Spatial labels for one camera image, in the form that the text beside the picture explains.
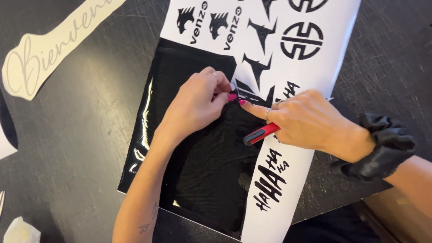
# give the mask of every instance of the woman's right hand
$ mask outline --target woman's right hand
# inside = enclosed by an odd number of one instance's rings
[[[267,108],[249,102],[242,108],[266,119]],[[356,162],[375,147],[369,132],[343,117],[318,90],[306,90],[295,97],[279,101],[268,112],[268,123],[281,130],[281,143],[320,150],[348,162]]]

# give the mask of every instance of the woman's left hand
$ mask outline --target woman's left hand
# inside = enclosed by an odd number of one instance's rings
[[[223,106],[236,98],[225,74],[212,67],[194,73],[179,89],[159,125],[158,134],[177,146],[190,134],[220,117]]]

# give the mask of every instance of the wolf head logo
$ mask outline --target wolf head logo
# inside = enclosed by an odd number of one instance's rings
[[[178,10],[178,18],[177,18],[177,27],[178,30],[180,31],[180,34],[183,34],[183,32],[185,31],[185,27],[184,24],[187,21],[195,21],[194,18],[194,10],[195,7],[193,8],[182,8]]]
[[[212,33],[213,40],[219,36],[218,30],[221,26],[228,28],[228,23],[226,22],[226,17],[228,17],[228,13],[212,13],[210,14],[212,17],[212,21],[210,22],[210,32]]]

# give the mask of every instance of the forearm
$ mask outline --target forearm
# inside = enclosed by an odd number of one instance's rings
[[[347,125],[325,152],[354,163],[372,152],[375,143],[369,132],[358,125]],[[413,156],[384,179],[398,188],[420,211],[432,217],[432,163]]]
[[[432,163],[413,156],[384,179],[398,188],[422,213],[432,217]]]
[[[117,214],[112,238],[114,243],[152,242],[162,179],[175,148],[157,133]]]

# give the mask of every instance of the tattoo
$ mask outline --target tattoo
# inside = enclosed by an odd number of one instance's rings
[[[158,215],[158,210],[159,210],[159,205],[158,205],[158,202],[155,202],[155,205],[153,206],[153,209],[152,209],[152,219],[154,219],[154,218],[156,218],[156,216]]]
[[[140,229],[140,234],[147,232],[147,230],[149,229],[149,225],[150,223],[138,227],[138,229]]]

